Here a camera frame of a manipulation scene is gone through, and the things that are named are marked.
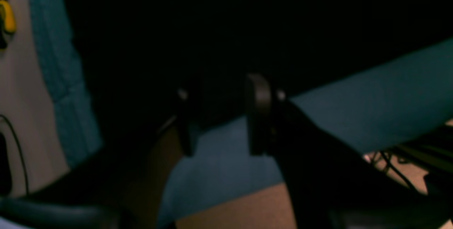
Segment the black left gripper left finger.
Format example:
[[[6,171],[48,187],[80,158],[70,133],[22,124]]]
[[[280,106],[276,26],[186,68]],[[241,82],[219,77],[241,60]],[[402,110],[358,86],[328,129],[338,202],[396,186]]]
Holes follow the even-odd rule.
[[[196,121],[197,107],[194,103],[194,96],[188,89],[179,88],[178,113],[176,127],[179,135],[180,145],[185,156],[193,156],[197,148],[199,137],[199,126]]]

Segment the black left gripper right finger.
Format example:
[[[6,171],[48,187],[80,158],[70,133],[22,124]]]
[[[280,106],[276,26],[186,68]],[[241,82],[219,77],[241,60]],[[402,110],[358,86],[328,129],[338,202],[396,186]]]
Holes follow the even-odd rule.
[[[248,74],[245,84],[245,112],[251,155],[263,155],[272,136],[272,89],[260,74]]]

